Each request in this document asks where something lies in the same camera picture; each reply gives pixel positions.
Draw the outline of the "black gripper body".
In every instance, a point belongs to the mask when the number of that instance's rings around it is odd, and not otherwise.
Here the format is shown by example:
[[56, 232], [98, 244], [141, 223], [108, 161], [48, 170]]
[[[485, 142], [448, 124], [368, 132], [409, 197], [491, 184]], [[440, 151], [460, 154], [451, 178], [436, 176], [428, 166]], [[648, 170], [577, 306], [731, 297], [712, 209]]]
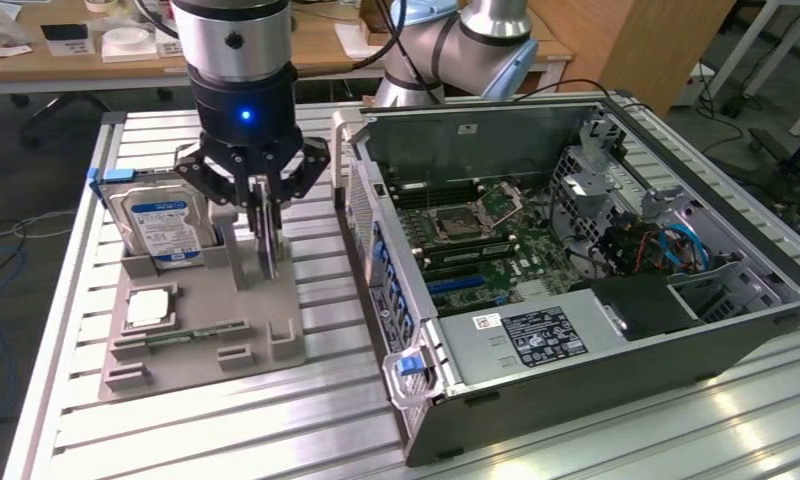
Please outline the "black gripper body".
[[201, 123], [201, 149], [237, 180], [262, 176], [269, 197], [286, 202], [294, 187], [281, 179], [281, 170], [302, 147], [296, 123], [297, 71], [281, 68], [254, 81], [222, 81], [188, 69]]

